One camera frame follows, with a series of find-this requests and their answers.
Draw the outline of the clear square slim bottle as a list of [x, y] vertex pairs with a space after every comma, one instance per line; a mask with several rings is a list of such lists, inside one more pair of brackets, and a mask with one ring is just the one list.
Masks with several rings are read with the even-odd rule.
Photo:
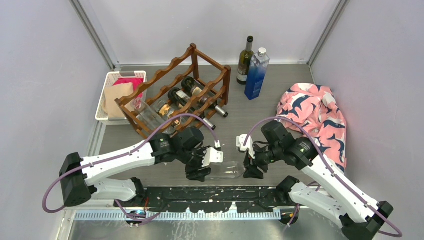
[[237, 179], [245, 172], [245, 167], [237, 161], [226, 161], [222, 163], [211, 163], [211, 173], [205, 177], [206, 180]]

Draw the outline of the clear slim glass bottle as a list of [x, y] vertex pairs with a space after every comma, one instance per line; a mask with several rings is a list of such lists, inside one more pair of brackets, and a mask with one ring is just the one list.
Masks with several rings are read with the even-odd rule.
[[137, 118], [152, 131], [165, 122], [164, 119], [140, 97], [133, 99], [130, 102], [130, 106], [137, 113]]

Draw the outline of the dark green wine bottle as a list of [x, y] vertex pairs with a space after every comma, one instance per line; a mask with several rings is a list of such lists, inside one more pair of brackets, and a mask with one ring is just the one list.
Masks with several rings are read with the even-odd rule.
[[[205, 87], [204, 85], [200, 84], [197, 80], [195, 80], [191, 76], [185, 77], [181, 82], [181, 86], [184, 88], [184, 90], [188, 91], [191, 96], [200, 94]], [[200, 104], [205, 104], [207, 100], [209, 100], [210, 98], [214, 96], [215, 94], [209, 91], [198, 102]], [[229, 115], [227, 111], [225, 111], [222, 107], [218, 105], [217, 101], [214, 101], [208, 108], [210, 110], [215, 110], [223, 118], [227, 118]]]

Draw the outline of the brown wooden wine rack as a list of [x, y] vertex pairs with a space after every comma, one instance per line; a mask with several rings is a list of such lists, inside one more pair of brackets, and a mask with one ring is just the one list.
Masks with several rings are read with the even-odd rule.
[[[151, 87], [156, 87], [157, 81], [162, 79], [166, 74], [180, 65], [187, 58], [191, 58], [191, 65], [184, 73], [177, 75], [172, 83], [161, 87], [155, 96], [143, 101], [145, 101], [152, 109], [153, 104], [158, 100], [162, 100], [170, 104], [175, 109], [171, 117], [168, 120], [164, 120], [164, 123], [155, 130], [159, 130], [163, 133], [170, 133], [171, 135], [182, 132], [188, 127], [195, 127], [199, 129], [204, 126], [210, 128], [211, 131], [215, 130], [216, 125], [211, 122], [211, 118], [217, 114], [217, 112], [214, 109], [209, 109], [209, 106], [213, 102], [217, 101], [218, 105], [223, 108], [223, 106], [228, 103], [231, 67], [228, 65], [221, 65], [208, 55], [198, 50], [194, 43], [191, 43], [182, 56], [175, 57], [165, 69], [156, 71], [154, 76], [147, 82], [140, 84], [134, 93], [115, 100], [124, 117], [129, 121], [135, 131], [144, 139], [151, 135], [155, 130], [150, 130], [137, 118], [138, 114], [130, 106], [130, 102], [139, 98], [140, 94], [145, 94]], [[200, 79], [199, 58], [205, 60], [220, 71], [219, 76], [215, 80], [203, 81]], [[204, 89], [200, 94], [190, 95], [187, 90], [184, 90], [182, 87], [182, 80], [188, 76], [204, 85]], [[212, 92], [215, 96], [211, 97], [204, 104], [199, 103], [199, 100], [207, 92]], [[185, 117], [186, 122], [182, 123], [178, 127], [172, 127], [171, 123], [173, 120], [179, 117]]]

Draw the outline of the blue clear square bottle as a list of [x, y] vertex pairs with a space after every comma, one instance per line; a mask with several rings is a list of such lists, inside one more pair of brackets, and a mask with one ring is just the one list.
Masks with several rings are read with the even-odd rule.
[[260, 47], [250, 61], [244, 94], [249, 100], [259, 97], [267, 73], [270, 58], [267, 49]]

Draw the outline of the olive green wine bottle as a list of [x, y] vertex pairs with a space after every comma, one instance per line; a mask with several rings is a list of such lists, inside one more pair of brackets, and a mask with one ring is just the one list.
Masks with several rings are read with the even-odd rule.
[[247, 83], [250, 62], [254, 54], [252, 51], [253, 41], [254, 37], [251, 35], [248, 36], [245, 49], [239, 55], [236, 80], [240, 85], [245, 85]]

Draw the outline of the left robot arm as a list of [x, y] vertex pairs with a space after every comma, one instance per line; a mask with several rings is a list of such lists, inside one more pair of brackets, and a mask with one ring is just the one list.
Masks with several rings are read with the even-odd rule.
[[202, 132], [189, 127], [174, 136], [157, 133], [150, 140], [108, 154], [84, 157], [69, 154], [59, 171], [65, 207], [75, 207], [95, 200], [120, 200], [141, 206], [146, 193], [141, 181], [116, 180], [111, 176], [139, 167], [149, 167], [178, 160], [185, 164], [187, 179], [204, 182], [211, 174], [211, 163], [222, 163], [223, 153], [202, 146]]

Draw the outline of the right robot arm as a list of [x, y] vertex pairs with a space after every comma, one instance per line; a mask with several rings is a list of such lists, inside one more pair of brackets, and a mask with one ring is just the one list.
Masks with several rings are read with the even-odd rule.
[[372, 240], [387, 223], [393, 206], [387, 201], [378, 202], [356, 187], [311, 138], [295, 139], [277, 120], [266, 123], [261, 132], [266, 139], [263, 147], [256, 147], [247, 134], [236, 138], [237, 148], [246, 153], [244, 178], [263, 179], [270, 164], [284, 161], [316, 181], [327, 194], [287, 176], [276, 188], [281, 204], [299, 204], [314, 210], [336, 224], [349, 240]]

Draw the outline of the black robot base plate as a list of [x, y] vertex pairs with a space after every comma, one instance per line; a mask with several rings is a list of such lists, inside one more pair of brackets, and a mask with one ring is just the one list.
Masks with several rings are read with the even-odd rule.
[[268, 213], [277, 207], [296, 204], [275, 186], [147, 187], [142, 196], [120, 203], [124, 208], [152, 212], [226, 213], [235, 205], [238, 213]]

